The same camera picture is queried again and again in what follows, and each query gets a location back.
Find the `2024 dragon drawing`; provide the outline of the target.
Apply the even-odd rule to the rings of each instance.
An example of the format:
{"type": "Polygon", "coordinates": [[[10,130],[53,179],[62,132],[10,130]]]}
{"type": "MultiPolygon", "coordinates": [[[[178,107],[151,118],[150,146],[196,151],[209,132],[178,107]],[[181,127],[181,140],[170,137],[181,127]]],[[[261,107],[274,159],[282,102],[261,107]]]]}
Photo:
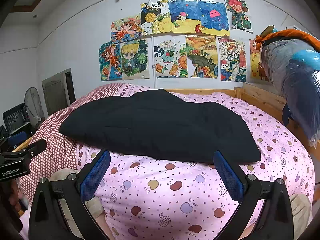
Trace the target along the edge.
{"type": "Polygon", "coordinates": [[[246,82],[246,47],[242,40],[219,38],[220,80],[246,82]]]}

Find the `black yellow moon drawing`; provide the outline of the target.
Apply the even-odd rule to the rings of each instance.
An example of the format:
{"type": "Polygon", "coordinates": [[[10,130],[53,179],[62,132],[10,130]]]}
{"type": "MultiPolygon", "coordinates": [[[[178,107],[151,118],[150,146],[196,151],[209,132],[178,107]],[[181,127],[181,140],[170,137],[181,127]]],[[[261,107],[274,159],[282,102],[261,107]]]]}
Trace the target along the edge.
{"type": "Polygon", "coordinates": [[[142,3],[140,7],[142,36],[171,32],[172,23],[168,0],[142,3]]]}

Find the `grey standing fan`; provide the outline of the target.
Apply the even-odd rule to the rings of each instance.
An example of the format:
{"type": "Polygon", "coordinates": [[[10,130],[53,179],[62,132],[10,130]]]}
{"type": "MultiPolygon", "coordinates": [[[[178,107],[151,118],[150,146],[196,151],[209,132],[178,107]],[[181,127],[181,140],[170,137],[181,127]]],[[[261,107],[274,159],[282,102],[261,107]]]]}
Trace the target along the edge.
{"type": "Polygon", "coordinates": [[[31,126],[38,129],[44,121],[44,112],[39,93],[35,87],[27,89],[24,95],[24,104],[27,109],[31,126]]]}

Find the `pink apple print quilt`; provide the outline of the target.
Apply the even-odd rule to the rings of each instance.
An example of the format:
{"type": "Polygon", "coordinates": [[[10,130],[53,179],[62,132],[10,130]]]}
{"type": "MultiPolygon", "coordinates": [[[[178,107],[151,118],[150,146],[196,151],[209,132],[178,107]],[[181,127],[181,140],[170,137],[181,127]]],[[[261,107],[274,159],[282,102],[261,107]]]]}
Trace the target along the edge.
{"type": "MultiPolygon", "coordinates": [[[[90,163],[99,149],[68,139],[58,132],[79,106],[107,96],[132,96],[143,86],[112,83],[100,86],[71,106],[50,116],[33,136],[45,139],[47,149],[20,179],[33,200],[41,177],[64,179],[90,163]]],[[[293,213],[294,236],[308,225],[315,190],[313,161],[304,146],[275,118],[223,93],[180,94],[186,102],[217,102],[239,114],[252,133],[261,159],[243,165],[260,180],[283,179],[293,213]]],[[[111,164],[87,207],[111,239],[214,239],[237,208],[213,165],[156,160],[111,153],[111,164]]]]}

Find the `large black garment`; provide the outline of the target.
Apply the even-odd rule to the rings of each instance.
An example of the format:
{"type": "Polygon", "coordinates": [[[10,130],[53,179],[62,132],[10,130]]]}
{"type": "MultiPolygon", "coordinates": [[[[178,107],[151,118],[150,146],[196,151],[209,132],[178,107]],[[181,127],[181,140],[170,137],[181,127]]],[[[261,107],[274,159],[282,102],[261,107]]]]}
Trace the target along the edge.
{"type": "Polygon", "coordinates": [[[59,132],[89,146],[158,160],[212,164],[216,151],[237,164],[261,159],[242,117],[219,103],[186,102],[162,89],[88,102],[72,111],[59,132]]]}

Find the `orange fruit drawing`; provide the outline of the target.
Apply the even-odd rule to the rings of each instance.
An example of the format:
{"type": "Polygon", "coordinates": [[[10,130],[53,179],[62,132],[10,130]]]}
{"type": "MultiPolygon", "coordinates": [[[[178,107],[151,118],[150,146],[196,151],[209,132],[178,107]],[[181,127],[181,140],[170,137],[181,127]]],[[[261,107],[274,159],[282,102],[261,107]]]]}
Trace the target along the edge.
{"type": "Polygon", "coordinates": [[[188,77],[185,36],[157,36],[153,52],[158,79],[188,77]]]}

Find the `grey door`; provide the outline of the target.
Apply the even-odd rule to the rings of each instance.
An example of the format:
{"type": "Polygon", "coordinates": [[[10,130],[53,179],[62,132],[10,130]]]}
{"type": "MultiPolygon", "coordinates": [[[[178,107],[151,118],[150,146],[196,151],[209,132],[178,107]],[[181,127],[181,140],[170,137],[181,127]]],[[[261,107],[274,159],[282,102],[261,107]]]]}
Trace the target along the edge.
{"type": "Polygon", "coordinates": [[[49,116],[76,100],[71,68],[43,80],[42,88],[49,116]]]}

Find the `swimming girl drawing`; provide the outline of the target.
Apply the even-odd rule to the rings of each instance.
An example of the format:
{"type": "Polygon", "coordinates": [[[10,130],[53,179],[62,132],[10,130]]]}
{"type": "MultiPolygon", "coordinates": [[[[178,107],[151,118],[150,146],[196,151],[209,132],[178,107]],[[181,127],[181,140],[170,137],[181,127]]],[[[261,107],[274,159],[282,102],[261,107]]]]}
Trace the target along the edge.
{"type": "Polygon", "coordinates": [[[142,36],[140,14],[121,18],[111,23],[111,42],[121,43],[142,36]]]}

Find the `yellow bear drawing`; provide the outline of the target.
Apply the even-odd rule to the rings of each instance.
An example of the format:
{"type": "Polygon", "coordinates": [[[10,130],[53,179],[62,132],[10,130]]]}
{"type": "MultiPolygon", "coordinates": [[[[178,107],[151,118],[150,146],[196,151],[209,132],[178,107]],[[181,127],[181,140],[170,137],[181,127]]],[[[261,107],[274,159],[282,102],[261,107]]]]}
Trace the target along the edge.
{"type": "Polygon", "coordinates": [[[250,44],[250,63],[251,63],[251,78],[269,82],[263,67],[260,65],[260,52],[257,50],[257,45],[254,40],[249,41],[250,44]]]}

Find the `red hair character drawing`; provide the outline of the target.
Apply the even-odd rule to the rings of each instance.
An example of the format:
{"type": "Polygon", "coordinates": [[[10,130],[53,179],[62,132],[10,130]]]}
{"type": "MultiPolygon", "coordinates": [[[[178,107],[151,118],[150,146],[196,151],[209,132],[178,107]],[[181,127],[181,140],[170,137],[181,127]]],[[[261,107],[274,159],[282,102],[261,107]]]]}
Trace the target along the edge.
{"type": "Polygon", "coordinates": [[[233,29],[253,33],[252,20],[245,0],[225,0],[226,9],[231,12],[231,26],[233,29]]]}

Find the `black plastic crate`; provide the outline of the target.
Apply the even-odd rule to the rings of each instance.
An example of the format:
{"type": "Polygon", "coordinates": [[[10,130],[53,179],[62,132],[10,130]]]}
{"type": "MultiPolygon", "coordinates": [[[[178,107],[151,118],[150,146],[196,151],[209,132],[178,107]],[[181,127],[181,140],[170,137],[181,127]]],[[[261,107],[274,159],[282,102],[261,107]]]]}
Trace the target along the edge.
{"type": "Polygon", "coordinates": [[[5,111],[3,121],[9,135],[14,135],[31,127],[30,119],[24,103],[5,111]]]}

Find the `landscape flower drawing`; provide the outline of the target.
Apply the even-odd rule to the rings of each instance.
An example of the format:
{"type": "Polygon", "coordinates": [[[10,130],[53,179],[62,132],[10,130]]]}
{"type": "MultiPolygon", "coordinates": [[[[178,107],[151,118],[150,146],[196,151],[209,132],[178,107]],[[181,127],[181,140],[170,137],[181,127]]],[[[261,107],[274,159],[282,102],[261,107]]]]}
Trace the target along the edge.
{"type": "Polygon", "coordinates": [[[215,36],[187,35],[185,37],[187,58],[194,68],[190,77],[217,79],[218,55],[215,36]]]}

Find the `anime girl boy drawing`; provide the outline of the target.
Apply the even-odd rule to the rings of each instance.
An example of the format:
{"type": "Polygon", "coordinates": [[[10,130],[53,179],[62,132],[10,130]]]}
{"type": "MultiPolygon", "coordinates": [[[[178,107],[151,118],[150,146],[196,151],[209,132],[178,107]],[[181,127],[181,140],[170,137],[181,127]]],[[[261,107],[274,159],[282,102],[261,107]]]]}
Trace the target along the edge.
{"type": "Polygon", "coordinates": [[[149,79],[148,43],[145,39],[107,42],[98,51],[101,81],[149,79]]]}

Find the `bagged clothes pile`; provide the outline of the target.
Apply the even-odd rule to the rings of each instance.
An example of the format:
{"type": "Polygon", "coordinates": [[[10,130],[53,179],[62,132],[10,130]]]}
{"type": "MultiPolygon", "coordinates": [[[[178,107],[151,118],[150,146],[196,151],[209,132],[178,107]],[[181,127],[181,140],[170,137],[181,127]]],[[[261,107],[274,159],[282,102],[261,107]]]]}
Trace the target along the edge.
{"type": "Polygon", "coordinates": [[[261,66],[286,103],[282,121],[295,121],[316,147],[319,141],[319,39],[269,25],[255,38],[261,66]]]}

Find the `blue sea jellyfish drawing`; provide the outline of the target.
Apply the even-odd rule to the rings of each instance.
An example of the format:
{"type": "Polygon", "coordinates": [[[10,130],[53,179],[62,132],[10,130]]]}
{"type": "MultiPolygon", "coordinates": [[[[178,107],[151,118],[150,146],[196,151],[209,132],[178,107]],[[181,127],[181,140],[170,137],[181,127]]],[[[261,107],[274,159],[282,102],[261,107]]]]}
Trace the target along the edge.
{"type": "Polygon", "coordinates": [[[229,36],[224,3],[214,0],[168,0],[173,33],[229,36]]]}

